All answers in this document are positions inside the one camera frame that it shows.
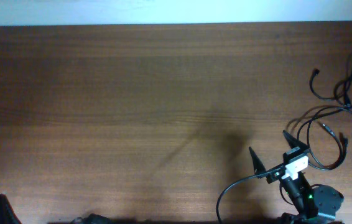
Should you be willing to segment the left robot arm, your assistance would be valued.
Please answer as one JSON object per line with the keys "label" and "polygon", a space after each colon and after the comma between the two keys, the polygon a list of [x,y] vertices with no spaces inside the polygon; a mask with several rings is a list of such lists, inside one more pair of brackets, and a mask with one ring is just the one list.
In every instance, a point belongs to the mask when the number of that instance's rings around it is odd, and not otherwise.
{"label": "left robot arm", "polygon": [[[86,218],[78,217],[69,224],[111,224],[109,218],[97,214],[90,214]],[[5,194],[0,194],[0,224],[22,224],[14,213],[11,204]]]}

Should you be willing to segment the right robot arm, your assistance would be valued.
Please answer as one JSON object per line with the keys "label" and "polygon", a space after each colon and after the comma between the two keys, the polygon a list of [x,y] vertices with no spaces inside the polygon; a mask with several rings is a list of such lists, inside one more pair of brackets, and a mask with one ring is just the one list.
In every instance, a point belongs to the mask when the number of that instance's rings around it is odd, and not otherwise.
{"label": "right robot arm", "polygon": [[280,183],[298,214],[283,213],[277,223],[331,223],[336,220],[344,196],[328,185],[310,185],[303,174],[308,167],[309,146],[294,138],[287,131],[283,135],[291,150],[283,154],[283,163],[267,170],[252,148],[254,174],[266,178],[267,183]]}

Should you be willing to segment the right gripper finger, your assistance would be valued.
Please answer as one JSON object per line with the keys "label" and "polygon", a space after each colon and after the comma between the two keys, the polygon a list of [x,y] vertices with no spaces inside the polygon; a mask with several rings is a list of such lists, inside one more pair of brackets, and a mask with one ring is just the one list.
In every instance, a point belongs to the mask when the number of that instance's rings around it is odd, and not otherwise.
{"label": "right gripper finger", "polygon": [[266,173],[266,168],[264,167],[264,164],[261,162],[260,158],[257,156],[252,147],[249,147],[249,153],[252,159],[254,175],[256,175],[257,178],[263,178],[264,174]]}
{"label": "right gripper finger", "polygon": [[285,140],[287,141],[288,145],[294,149],[296,147],[299,147],[299,149],[303,151],[307,151],[310,149],[308,145],[303,143],[302,141],[298,140],[297,138],[293,137],[290,133],[288,133],[286,130],[282,131],[282,134],[285,137]]}

